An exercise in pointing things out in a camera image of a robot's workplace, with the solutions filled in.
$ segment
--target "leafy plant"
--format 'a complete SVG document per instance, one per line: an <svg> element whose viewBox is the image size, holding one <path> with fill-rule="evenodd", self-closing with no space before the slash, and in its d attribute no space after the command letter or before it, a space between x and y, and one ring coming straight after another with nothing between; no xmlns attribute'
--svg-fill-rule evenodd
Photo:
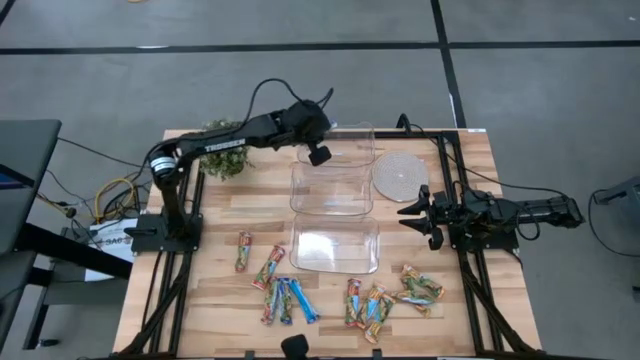
<svg viewBox="0 0 640 360"><path fill-rule="evenodd" d="M226 119L212 121L204 126L204 130L232 129L241 125L239 121ZM207 174L219 177L222 181L239 174L245 165L254 167L247 158L249 148L246 146L208 154L200 158L203 171Z"/></svg>

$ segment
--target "label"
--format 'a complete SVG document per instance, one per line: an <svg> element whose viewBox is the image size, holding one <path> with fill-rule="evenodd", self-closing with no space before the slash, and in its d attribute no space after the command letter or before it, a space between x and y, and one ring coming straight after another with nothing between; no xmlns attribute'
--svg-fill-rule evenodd
<svg viewBox="0 0 640 360"><path fill-rule="evenodd" d="M244 143L245 143L245 139L233 140L233 141L227 141L220 144L205 146L204 149L206 152L214 152L218 150L224 150L224 149L244 145Z"/></svg>

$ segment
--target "clear plastic container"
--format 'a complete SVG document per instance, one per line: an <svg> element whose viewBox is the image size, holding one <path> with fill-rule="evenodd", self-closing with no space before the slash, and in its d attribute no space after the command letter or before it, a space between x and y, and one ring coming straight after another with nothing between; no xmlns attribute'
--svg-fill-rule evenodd
<svg viewBox="0 0 640 360"><path fill-rule="evenodd" d="M311 166L291 172L291 209L307 215L364 215L373 209L371 167Z"/></svg>
<svg viewBox="0 0 640 360"><path fill-rule="evenodd" d="M373 126L367 122L333 128L318 145L326 145L331 151L331 159L321 167L356 167L373 163L376 159L374 134ZM298 148L298 161L311 164L309 148L306 145Z"/></svg>
<svg viewBox="0 0 640 360"><path fill-rule="evenodd" d="M371 274L378 269L379 233L370 217L296 215L289 258L299 269Z"/></svg>

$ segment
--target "yellow cable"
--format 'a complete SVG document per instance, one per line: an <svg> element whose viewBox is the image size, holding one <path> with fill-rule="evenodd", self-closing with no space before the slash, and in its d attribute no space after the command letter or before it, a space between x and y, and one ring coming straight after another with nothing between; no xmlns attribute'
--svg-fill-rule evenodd
<svg viewBox="0 0 640 360"><path fill-rule="evenodd" d="M109 181L108 183L106 183L102 188L100 188L100 190L98 190L98 192L96 193L96 198L94 200L94 210L95 210L95 216L96 216L96 222L98 224L100 224L100 221L108 215L113 214L114 212L117 213L117 209L114 211L110 211L106 214L100 214L100 197L102 197L102 193L105 191L106 188L108 188L109 186L111 186L112 184L117 184L117 183L125 183L127 185L129 185L129 188L131 189L131 191L129 192L129 195L127 196L126 200L124 201L124 206L129 205L129 203L131 202L131 200L133 200L134 192L135 192L135 187L133 186L133 184L131 183L131 181L125 179L125 178L117 178L117 179L113 179L111 181Z"/></svg>

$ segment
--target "colorful wrapper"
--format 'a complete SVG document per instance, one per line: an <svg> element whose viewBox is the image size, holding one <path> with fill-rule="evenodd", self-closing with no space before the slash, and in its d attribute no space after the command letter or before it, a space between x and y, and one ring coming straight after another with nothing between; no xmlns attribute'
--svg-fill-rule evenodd
<svg viewBox="0 0 640 360"><path fill-rule="evenodd" d="M240 231L238 237L238 260L236 260L236 272L243 272L247 269L250 248L251 234L247 231Z"/></svg>
<svg viewBox="0 0 640 360"><path fill-rule="evenodd" d="M357 326L361 283L359 279L349 279L347 283L347 312L344 317L344 323L348 327Z"/></svg>
<svg viewBox="0 0 640 360"><path fill-rule="evenodd" d="M260 272L256 276L256 279L253 280L251 285L257 287L260 290L264 290L267 282L271 276L273 276L273 272L276 271L276 266L284 256L284 249L280 246L276 245L273 247L273 251L271 251L271 255L269 255L269 259L264 264Z"/></svg>
<svg viewBox="0 0 640 360"><path fill-rule="evenodd" d="M291 318L291 309L293 307L291 303L291 291L289 291L289 284L286 278L278 279L278 311L280 311L280 322L285 325L293 324Z"/></svg>
<svg viewBox="0 0 640 360"><path fill-rule="evenodd" d="M436 300L439 300L442 295L444 295L444 288L442 285L436 283L435 281L429 279L429 277L420 274L416 269L411 267L411 265L405 264L402 269L403 277L411 277L415 279L416 284L420 287L423 287L430 291Z"/></svg>
<svg viewBox="0 0 640 360"><path fill-rule="evenodd" d="M300 282L298 281L298 279L292 278L292 279L289 279L288 281L289 281L289 287L291 288L291 291L293 291L293 293L298 298L300 307L304 312L304 317L307 319L307 324L313 324L314 322L318 321L318 319L320 319L320 315L313 308L313 306L309 302L309 299L306 296L304 296L304 293L302 292L302 287L300 286Z"/></svg>
<svg viewBox="0 0 640 360"><path fill-rule="evenodd" d="M389 317L389 312L395 304L395 300L388 294L383 294L382 299L380 300L380 304L376 310L376 314L373 320L373 323L369 325L369 328L365 330L364 337L372 344L378 343L378 332L382 328L382 324Z"/></svg>
<svg viewBox="0 0 640 360"><path fill-rule="evenodd" d="M264 312L262 313L262 322L264 325L271 325L276 315L278 303L278 279L271 278L267 282L267 291L264 297Z"/></svg>
<svg viewBox="0 0 640 360"><path fill-rule="evenodd" d="M373 284L373 287L369 290L369 295L367 295L367 300L364 301L360 311L358 311L358 316L356 316L356 325L359 328L364 329L367 326L367 321L373 316L384 291L384 286L378 283Z"/></svg>

